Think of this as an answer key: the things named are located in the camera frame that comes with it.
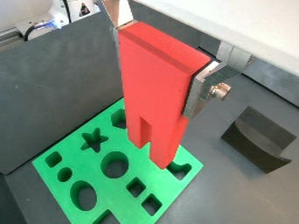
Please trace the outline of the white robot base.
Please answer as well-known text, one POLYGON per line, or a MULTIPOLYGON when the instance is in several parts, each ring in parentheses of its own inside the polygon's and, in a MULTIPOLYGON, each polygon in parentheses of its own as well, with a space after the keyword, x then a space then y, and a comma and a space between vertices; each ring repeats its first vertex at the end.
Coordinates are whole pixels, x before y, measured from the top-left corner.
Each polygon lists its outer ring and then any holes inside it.
POLYGON ((23 40, 28 41, 98 12, 100 9, 95 0, 51 0, 48 12, 24 20, 16 29, 23 40))

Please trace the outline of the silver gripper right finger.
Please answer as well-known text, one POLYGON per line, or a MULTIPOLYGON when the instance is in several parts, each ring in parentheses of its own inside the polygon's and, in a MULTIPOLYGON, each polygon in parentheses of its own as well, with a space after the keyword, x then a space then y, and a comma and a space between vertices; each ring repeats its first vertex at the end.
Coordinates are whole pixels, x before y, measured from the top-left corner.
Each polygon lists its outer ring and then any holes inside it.
POLYGON ((226 42, 220 42, 216 59, 195 74, 191 80, 182 114, 192 119, 212 98, 228 97, 231 86, 224 83, 242 74, 254 56, 226 42))

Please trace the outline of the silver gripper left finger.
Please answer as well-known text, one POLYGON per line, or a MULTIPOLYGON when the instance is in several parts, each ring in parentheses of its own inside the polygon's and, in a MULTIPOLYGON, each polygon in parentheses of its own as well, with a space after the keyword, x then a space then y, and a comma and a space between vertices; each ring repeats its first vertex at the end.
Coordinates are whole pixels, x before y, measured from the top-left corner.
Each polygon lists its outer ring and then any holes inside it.
MULTIPOLYGON (((128 0, 102 0, 102 3, 111 20, 112 37, 116 45, 116 51, 119 51, 118 33, 130 25, 135 24, 136 20, 134 18, 128 0)), ((116 53, 116 58, 120 59, 120 52, 116 53)))

